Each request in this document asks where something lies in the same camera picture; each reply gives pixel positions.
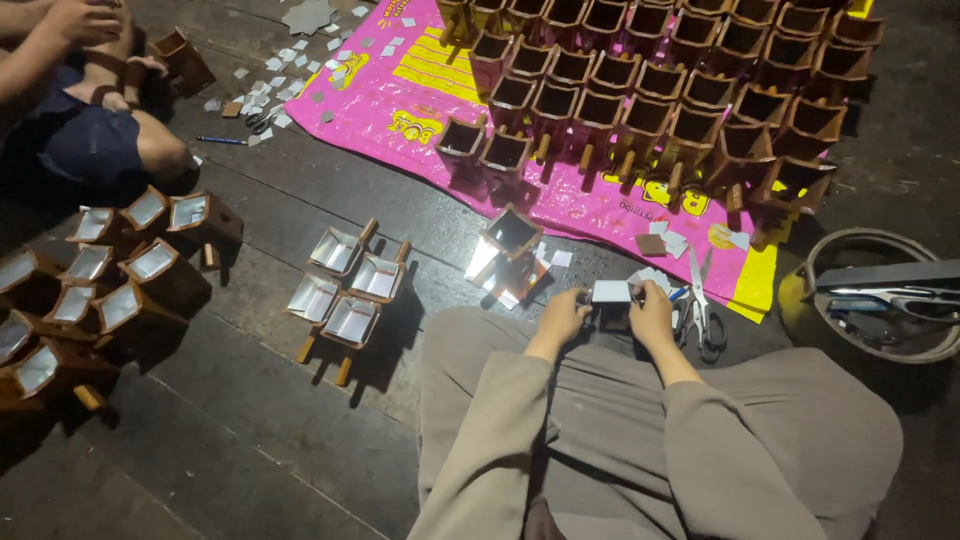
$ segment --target person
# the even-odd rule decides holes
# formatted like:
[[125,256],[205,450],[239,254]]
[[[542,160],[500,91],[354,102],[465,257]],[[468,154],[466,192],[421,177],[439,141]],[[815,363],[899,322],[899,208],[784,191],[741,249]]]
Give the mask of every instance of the person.
[[122,0],[0,2],[0,42],[17,45],[0,52],[0,170],[39,166],[103,190],[191,168],[186,145],[138,108],[147,71],[164,66],[132,56],[134,29]]
[[566,346],[583,289],[538,326],[429,321],[409,539],[862,538],[900,462],[891,407],[815,349],[698,372],[643,289],[630,322],[652,364]]

